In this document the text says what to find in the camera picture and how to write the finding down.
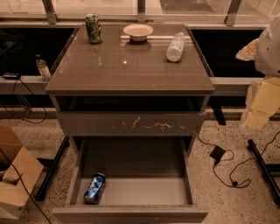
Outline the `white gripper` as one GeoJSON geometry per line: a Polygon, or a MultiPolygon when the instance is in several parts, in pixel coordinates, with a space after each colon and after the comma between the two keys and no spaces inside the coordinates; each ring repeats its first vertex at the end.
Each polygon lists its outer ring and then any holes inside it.
{"type": "Polygon", "coordinates": [[[243,135],[255,134],[280,109],[280,14],[266,29],[235,55],[238,60],[255,60],[255,69],[266,76],[248,87],[246,108],[240,120],[243,135]]]}

